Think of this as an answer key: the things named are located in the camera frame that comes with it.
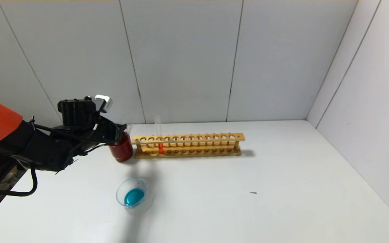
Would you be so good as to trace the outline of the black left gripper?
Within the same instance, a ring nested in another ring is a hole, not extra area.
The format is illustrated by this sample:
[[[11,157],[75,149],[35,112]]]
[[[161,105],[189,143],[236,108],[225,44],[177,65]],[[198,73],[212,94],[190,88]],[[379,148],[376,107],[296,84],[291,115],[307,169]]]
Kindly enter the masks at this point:
[[[100,115],[93,137],[101,140],[102,143],[118,144],[125,137],[127,128],[127,124],[114,123]]]

